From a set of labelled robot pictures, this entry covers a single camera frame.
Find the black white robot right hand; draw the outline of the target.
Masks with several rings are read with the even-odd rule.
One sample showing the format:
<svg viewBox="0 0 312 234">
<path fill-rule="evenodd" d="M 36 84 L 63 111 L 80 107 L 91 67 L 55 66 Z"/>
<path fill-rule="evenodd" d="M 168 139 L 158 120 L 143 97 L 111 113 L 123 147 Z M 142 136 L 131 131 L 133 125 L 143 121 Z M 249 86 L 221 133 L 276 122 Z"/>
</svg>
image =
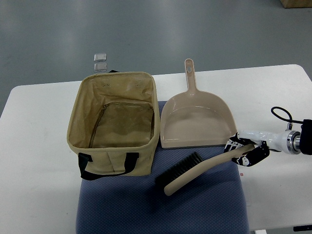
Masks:
<svg viewBox="0 0 312 234">
<path fill-rule="evenodd" d="M 224 152 L 229 152 L 246 145 L 253 148 L 240 155 L 235 155 L 231 161 L 245 167 L 251 167 L 266 159 L 270 152 L 284 152 L 297 155 L 300 149 L 301 133 L 293 130 L 285 130 L 282 133 L 271 133 L 265 131 L 240 131 L 229 138 Z"/>
</svg>

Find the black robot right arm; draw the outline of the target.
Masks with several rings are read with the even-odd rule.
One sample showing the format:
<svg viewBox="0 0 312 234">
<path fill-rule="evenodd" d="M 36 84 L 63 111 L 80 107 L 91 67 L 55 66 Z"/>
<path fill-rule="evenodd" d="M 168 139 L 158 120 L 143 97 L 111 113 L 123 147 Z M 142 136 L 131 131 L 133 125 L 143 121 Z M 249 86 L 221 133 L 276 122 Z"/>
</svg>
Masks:
<svg viewBox="0 0 312 234">
<path fill-rule="evenodd" d="M 312 155 L 312 120 L 305 119 L 301 125 L 299 148 L 301 153 Z"/>
</svg>

